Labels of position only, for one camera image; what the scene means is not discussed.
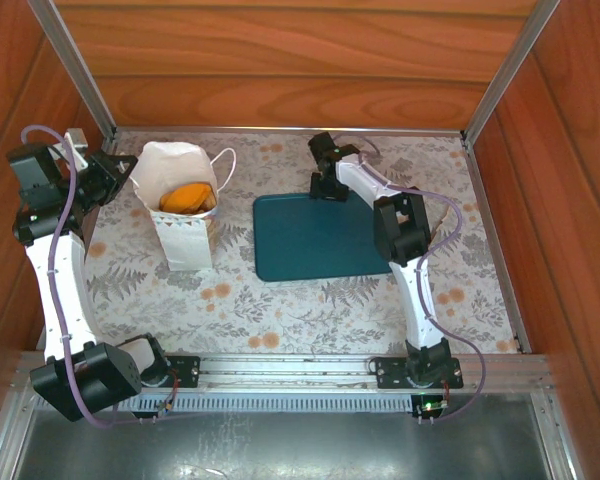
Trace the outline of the teal plastic tray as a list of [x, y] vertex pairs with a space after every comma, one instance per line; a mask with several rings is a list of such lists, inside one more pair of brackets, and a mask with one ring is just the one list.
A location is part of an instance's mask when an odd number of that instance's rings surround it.
[[253, 203], [255, 270], [265, 282], [378, 275], [390, 271], [373, 238], [373, 214], [357, 195], [344, 202], [307, 193]]

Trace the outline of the cartoon animal print paper bag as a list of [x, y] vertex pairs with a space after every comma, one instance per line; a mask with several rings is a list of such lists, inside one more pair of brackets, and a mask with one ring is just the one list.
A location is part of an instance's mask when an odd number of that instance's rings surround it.
[[[136, 197], [148, 210], [160, 244], [172, 271], [210, 269], [215, 249], [219, 197], [232, 179], [237, 154], [225, 148], [211, 158], [198, 145], [188, 142], [146, 143], [131, 174]], [[160, 209], [161, 197], [191, 184], [211, 186], [217, 206], [191, 214], [173, 214]]]

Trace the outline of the aluminium frame post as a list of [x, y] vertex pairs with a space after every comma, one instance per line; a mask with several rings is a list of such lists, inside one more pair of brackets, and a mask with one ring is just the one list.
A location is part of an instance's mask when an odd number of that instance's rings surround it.
[[538, 0], [464, 130], [473, 146], [561, 0]]
[[54, 0], [27, 0], [44, 34], [107, 141], [117, 125]]

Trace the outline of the floral patterned table mat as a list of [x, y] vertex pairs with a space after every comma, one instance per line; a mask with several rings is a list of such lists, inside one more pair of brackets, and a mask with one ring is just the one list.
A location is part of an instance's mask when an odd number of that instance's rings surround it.
[[[301, 193], [314, 167], [303, 134], [176, 133], [211, 157], [237, 154], [221, 195], [214, 266], [169, 269], [150, 215], [126, 186], [98, 214], [87, 255], [96, 320], [124, 340], [149, 332], [188, 353], [401, 354], [406, 317], [392, 275], [269, 283], [255, 272], [252, 205], [262, 195]], [[456, 353], [514, 354], [517, 345], [461, 141], [450, 137], [357, 139], [392, 182], [430, 192], [436, 239], [461, 236], [429, 261], [438, 323]]]

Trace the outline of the large oval fake bread loaf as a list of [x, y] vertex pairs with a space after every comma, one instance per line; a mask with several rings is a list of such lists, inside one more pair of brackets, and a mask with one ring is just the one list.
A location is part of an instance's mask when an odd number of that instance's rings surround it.
[[212, 193], [206, 183], [183, 185], [164, 194], [159, 203], [162, 211], [173, 214], [191, 214], [197, 212]]

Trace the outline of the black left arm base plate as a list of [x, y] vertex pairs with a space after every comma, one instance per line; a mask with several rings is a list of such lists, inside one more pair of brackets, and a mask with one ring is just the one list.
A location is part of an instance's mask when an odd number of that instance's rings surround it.
[[192, 355], [168, 355], [169, 373], [167, 386], [172, 387], [174, 379], [178, 380], [178, 388], [195, 389], [198, 387], [201, 358]]

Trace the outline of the aluminium mounting rail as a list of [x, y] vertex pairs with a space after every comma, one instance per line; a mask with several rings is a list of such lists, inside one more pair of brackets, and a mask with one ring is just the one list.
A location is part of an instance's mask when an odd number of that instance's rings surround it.
[[143, 381], [129, 359], [94, 356], [76, 362], [77, 386], [93, 410], [120, 404], [146, 410], [150, 402], [184, 393], [354, 393], [472, 395], [517, 394], [550, 390], [554, 381], [546, 360], [538, 355], [461, 355], [461, 389], [379, 389], [365, 355], [247, 355], [199, 356], [200, 375], [195, 389], [167, 386], [169, 361], [156, 378]]

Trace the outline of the galvanised metal sheet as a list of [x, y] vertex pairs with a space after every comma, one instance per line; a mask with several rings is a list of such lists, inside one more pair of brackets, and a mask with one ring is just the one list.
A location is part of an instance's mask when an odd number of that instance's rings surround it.
[[99, 430], [36, 415], [16, 480], [548, 480], [530, 408], [490, 398], [400, 414], [215, 413]]

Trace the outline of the aluminium back edge strip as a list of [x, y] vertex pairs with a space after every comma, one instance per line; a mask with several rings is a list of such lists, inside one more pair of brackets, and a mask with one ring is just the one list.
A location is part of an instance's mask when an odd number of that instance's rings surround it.
[[337, 127], [267, 127], [267, 126], [118, 126], [116, 134], [126, 132], [167, 132], [167, 133], [241, 133], [241, 134], [315, 134], [322, 131], [372, 136], [413, 136], [461, 138], [463, 132], [453, 129], [404, 129], [404, 128], [337, 128]]

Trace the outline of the circuit board with green light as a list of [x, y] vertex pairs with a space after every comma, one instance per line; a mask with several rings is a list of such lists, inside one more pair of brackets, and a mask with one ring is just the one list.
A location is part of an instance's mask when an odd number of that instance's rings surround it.
[[417, 420], [431, 421], [442, 415], [449, 406], [449, 398], [439, 394], [411, 396], [411, 414]]

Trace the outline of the aluminium side edge strip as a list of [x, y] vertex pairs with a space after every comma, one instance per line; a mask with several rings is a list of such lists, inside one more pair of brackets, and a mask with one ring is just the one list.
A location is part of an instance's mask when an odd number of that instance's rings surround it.
[[506, 260], [501, 248], [500, 239], [497, 233], [474, 149], [468, 140], [462, 140], [462, 145], [467, 156], [467, 169], [476, 195], [477, 205], [483, 219], [487, 241], [494, 262], [504, 305], [509, 318], [509, 323], [511, 325], [513, 338], [517, 345], [517, 351], [522, 354], [529, 354], [532, 352], [532, 347], [529, 342], [511, 277], [506, 265]]

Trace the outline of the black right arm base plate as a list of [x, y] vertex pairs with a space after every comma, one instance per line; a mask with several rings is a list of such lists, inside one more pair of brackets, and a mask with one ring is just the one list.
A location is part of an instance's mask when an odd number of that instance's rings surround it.
[[464, 387], [460, 362], [454, 357], [428, 364], [411, 357], [374, 357], [370, 365], [379, 389]]

